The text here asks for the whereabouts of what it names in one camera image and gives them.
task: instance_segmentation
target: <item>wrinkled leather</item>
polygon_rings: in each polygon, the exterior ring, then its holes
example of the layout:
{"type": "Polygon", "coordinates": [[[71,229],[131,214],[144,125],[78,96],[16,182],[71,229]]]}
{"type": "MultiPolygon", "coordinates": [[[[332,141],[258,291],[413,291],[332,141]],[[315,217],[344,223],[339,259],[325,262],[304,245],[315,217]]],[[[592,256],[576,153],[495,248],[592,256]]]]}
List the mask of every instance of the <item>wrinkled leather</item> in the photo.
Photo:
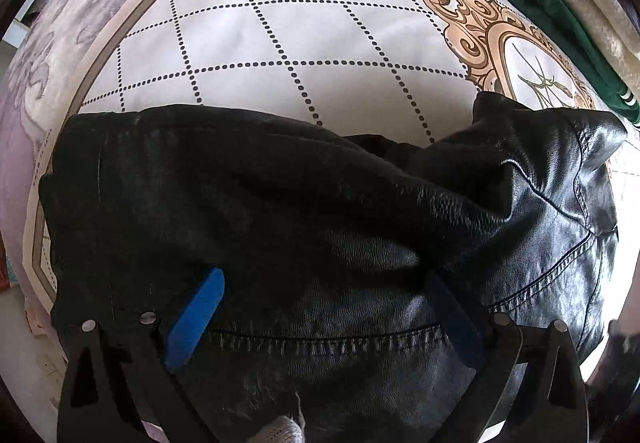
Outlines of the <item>wrinkled leather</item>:
{"type": "Polygon", "coordinates": [[[79,115],[40,182],[52,321],[67,349],[87,318],[153,310],[164,334],[218,266],[225,296],[176,376],[222,443],[296,416],[298,397],[311,443],[424,443],[474,375],[425,273],[522,325],[564,319],[584,359],[618,236],[604,163],[625,136],[608,112],[490,92],[424,149],[247,110],[79,115]]]}

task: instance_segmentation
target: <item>screw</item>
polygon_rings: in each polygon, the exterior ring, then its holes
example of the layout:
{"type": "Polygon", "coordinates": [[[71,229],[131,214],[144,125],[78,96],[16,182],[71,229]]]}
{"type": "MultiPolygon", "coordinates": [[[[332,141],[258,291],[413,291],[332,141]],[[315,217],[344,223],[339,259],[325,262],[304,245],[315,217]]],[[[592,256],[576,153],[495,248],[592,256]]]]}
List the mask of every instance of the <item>screw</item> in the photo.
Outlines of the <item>screw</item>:
{"type": "Polygon", "coordinates": [[[560,331],[561,333],[564,333],[568,328],[567,328],[566,324],[564,322],[562,322],[562,320],[555,320],[554,321],[554,329],[556,331],[560,331]]]}
{"type": "Polygon", "coordinates": [[[153,311],[147,311],[140,315],[140,323],[145,326],[150,326],[156,320],[158,320],[158,316],[153,311]]]}
{"type": "Polygon", "coordinates": [[[82,323],[82,331],[89,333],[95,329],[95,320],[85,320],[82,323]]]}
{"type": "Polygon", "coordinates": [[[494,315],[494,322],[499,326],[508,326],[509,322],[511,322],[511,319],[506,313],[496,313],[494,315]]]}

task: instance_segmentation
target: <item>ornate frame print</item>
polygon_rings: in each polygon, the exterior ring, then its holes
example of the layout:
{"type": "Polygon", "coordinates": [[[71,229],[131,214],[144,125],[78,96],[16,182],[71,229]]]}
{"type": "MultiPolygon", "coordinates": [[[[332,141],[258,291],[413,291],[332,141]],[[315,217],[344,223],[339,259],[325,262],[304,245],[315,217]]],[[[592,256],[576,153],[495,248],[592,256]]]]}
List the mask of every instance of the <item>ornate frame print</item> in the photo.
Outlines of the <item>ornate frame print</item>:
{"type": "Polygon", "coordinates": [[[559,89],[579,108],[594,109],[586,84],[569,60],[535,26],[525,24],[510,8],[496,0],[422,0],[447,23],[444,38],[449,49],[467,66],[466,79],[479,89],[500,92],[512,100],[514,94],[506,66],[504,47],[509,38],[529,41],[555,60],[574,83],[574,93],[559,89]]]}

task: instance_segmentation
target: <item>dotted grid pattern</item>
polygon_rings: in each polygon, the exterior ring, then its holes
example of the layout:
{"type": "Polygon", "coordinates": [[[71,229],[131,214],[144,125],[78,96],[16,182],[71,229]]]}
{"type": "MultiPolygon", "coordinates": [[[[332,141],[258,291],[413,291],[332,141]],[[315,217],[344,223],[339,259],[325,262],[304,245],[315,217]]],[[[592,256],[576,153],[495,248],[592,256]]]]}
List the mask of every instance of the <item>dotted grid pattern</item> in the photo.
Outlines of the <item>dotted grid pattern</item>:
{"type": "Polygon", "coordinates": [[[44,234],[42,236],[42,254],[40,256],[40,267],[42,268],[45,277],[49,281],[53,291],[58,291],[58,279],[56,274],[53,273],[51,266],[51,260],[49,253],[51,251],[51,238],[49,236],[49,229],[47,225],[44,225],[44,234]]]}
{"type": "Polygon", "coordinates": [[[81,112],[233,106],[425,146],[476,94],[421,0],[158,0],[113,56],[81,112]]]}
{"type": "MultiPolygon", "coordinates": [[[[386,53],[384,51],[382,51],[382,48],[374,40],[373,35],[371,34],[370,31],[367,30],[367,27],[360,21],[360,19],[358,17],[356,17],[356,14],[353,12],[353,8],[351,6],[349,6],[348,4],[342,4],[342,7],[346,10],[346,12],[349,15],[349,17],[351,17],[355,21],[356,25],[359,26],[360,29],[362,29],[364,35],[367,37],[367,39],[370,40],[371,45],[378,52],[378,55],[383,57],[382,58],[383,61],[384,62],[388,62],[389,58],[386,56],[386,53]]],[[[407,89],[407,87],[405,87],[406,84],[402,81],[402,78],[398,74],[398,70],[395,69],[395,68],[391,68],[391,73],[393,73],[395,75],[396,81],[398,81],[398,85],[402,88],[402,92],[405,93],[407,99],[410,101],[411,106],[414,108],[415,114],[418,115],[418,119],[422,122],[422,127],[424,127],[424,129],[426,130],[427,136],[431,136],[431,131],[429,130],[429,126],[424,121],[424,116],[420,112],[420,109],[417,107],[417,103],[415,103],[414,97],[412,97],[412,95],[409,93],[409,89],[407,89]]],[[[435,142],[433,137],[430,137],[430,141],[432,143],[435,142]]]]}

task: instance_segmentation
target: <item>jacket seam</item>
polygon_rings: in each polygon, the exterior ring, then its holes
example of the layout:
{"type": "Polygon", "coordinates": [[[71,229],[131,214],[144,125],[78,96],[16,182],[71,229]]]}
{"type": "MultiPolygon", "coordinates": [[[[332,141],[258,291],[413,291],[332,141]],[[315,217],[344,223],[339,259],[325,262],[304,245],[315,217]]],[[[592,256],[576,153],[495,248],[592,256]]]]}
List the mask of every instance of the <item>jacket seam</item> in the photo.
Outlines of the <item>jacket seam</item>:
{"type": "MultiPolygon", "coordinates": [[[[542,276],[538,277],[516,295],[500,300],[491,306],[490,311],[513,311],[524,302],[531,300],[542,290],[560,277],[566,268],[580,255],[593,246],[596,237],[588,235],[580,243],[565,254],[556,265],[542,276]]],[[[241,349],[245,352],[263,352],[290,356],[333,357],[356,355],[358,353],[378,353],[385,349],[388,352],[404,351],[424,347],[442,340],[445,335],[440,324],[434,324],[422,329],[401,331],[386,335],[370,335],[366,337],[337,337],[325,339],[306,339],[295,337],[257,337],[232,331],[210,329],[210,336],[220,338],[220,349],[241,349]]]]}
{"type": "Polygon", "coordinates": [[[598,278],[596,279],[596,285],[593,287],[593,292],[591,292],[591,296],[589,297],[589,302],[587,303],[587,309],[584,313],[584,322],[582,323],[582,333],[580,333],[580,339],[576,345],[576,349],[579,349],[584,341],[584,333],[587,329],[587,321],[589,319],[589,315],[591,314],[591,306],[593,306],[593,299],[596,296],[596,292],[600,289],[600,284],[602,282],[602,249],[598,253],[598,259],[600,263],[598,264],[598,278]]]}
{"type": "Polygon", "coordinates": [[[539,197],[540,199],[545,201],[546,204],[551,206],[551,208],[553,208],[556,212],[558,212],[558,214],[560,214],[562,217],[565,217],[566,219],[570,220],[572,223],[577,223],[578,226],[580,226],[582,228],[585,228],[585,226],[582,225],[579,220],[575,220],[575,217],[570,216],[567,212],[562,210],[562,208],[557,206],[553,201],[549,200],[549,198],[547,196],[545,196],[542,193],[542,191],[540,191],[538,188],[536,188],[536,186],[529,179],[529,176],[527,176],[525,174],[524,170],[522,170],[522,167],[520,167],[520,165],[518,165],[516,162],[513,162],[513,161],[506,161],[504,164],[514,166],[515,169],[519,172],[519,174],[523,177],[524,181],[527,182],[527,184],[529,185],[529,188],[531,189],[531,191],[535,195],[537,195],[537,197],[539,197]]]}
{"type": "Polygon", "coordinates": [[[548,286],[553,284],[567,269],[567,267],[575,262],[575,260],[591,249],[596,242],[596,237],[588,235],[580,243],[567,252],[564,257],[556,263],[556,265],[546,273],[527,285],[524,289],[518,291],[514,295],[500,300],[490,306],[491,311],[514,311],[525,302],[531,300],[548,286]]]}
{"type": "Polygon", "coordinates": [[[578,142],[578,147],[580,148],[580,166],[578,167],[578,170],[575,174],[574,177],[574,196],[575,196],[575,200],[578,201],[578,204],[580,204],[580,209],[582,210],[582,216],[584,218],[584,223],[585,226],[590,229],[590,218],[589,218],[589,209],[587,207],[586,201],[584,199],[584,195],[582,194],[582,190],[580,188],[580,185],[578,184],[579,181],[579,177],[580,177],[580,170],[582,169],[582,166],[584,165],[584,160],[586,158],[585,156],[585,151],[588,150],[588,145],[586,144],[586,141],[583,144],[583,140],[584,138],[582,138],[581,136],[584,135],[584,131],[579,132],[576,128],[575,125],[571,122],[571,120],[569,120],[564,113],[558,113],[560,114],[560,116],[562,116],[562,118],[564,119],[564,121],[566,121],[567,124],[569,124],[569,128],[573,131],[574,135],[575,135],[575,139],[578,142]]]}

